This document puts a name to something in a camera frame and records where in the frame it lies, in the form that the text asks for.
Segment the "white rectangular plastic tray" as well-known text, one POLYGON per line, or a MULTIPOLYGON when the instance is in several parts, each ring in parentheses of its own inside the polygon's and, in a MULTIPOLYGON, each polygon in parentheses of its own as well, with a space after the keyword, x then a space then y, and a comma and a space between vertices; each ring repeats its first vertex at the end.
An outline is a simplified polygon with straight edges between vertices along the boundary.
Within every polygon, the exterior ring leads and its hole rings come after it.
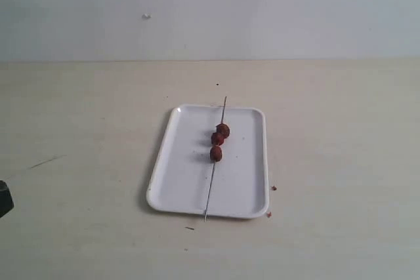
MULTIPOLYGON (((204 215, 213 162, 211 135, 223 106, 183 104, 170 114, 146 200, 162 212, 204 215)), ((208 216, 252 219, 269 206, 266 121, 255 108, 226 107, 222 159, 216 162, 208 216)))

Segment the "red date top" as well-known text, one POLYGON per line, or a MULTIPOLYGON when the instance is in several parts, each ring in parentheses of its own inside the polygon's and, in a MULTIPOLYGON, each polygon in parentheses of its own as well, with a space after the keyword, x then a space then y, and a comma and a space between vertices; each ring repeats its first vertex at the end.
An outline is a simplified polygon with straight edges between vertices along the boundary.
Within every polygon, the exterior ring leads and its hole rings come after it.
POLYGON ((218 124, 216 126, 216 130, 223 136, 223 138, 228 138, 230 136, 230 127, 224 123, 218 124))

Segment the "red date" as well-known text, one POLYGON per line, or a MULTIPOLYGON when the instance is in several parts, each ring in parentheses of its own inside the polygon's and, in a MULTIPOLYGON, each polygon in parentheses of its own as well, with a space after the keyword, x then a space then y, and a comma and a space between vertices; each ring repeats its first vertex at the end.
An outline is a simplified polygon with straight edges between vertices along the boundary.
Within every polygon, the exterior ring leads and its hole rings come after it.
POLYGON ((223 136, 223 134, 221 134, 219 132, 214 132, 211 135, 211 144, 213 146, 221 146, 224 143, 224 139, 225 139, 225 137, 223 136))
POLYGON ((230 136, 230 127, 224 123, 218 124, 216 126, 216 130, 223 136, 223 138, 228 138, 230 136))
POLYGON ((222 150, 220 146, 213 146, 209 153, 212 162, 219 162, 222 159, 222 150))

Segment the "thin metal skewer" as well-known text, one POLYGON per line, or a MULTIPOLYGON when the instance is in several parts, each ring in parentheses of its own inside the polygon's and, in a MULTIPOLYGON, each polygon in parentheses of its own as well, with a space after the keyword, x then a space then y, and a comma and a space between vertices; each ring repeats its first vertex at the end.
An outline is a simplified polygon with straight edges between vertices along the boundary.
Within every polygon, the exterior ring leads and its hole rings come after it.
MULTIPOLYGON (((224 104, 223 104, 223 107, 222 107, 222 115, 221 115, 220 123, 224 123, 224 113, 225 113, 225 108, 226 108, 226 101, 227 101, 227 96, 224 97, 224 104)), ((211 189, 212 189, 212 185, 213 185, 215 167, 216 167, 216 161, 213 161, 213 168, 212 168, 212 172, 211 172, 211 180, 210 180, 210 184, 209 184, 209 191, 208 191, 208 194, 207 194, 207 201, 206 201, 206 207, 205 207, 203 222, 207 221, 207 213, 208 213, 208 208, 209 208, 209 201, 210 201, 211 189)))

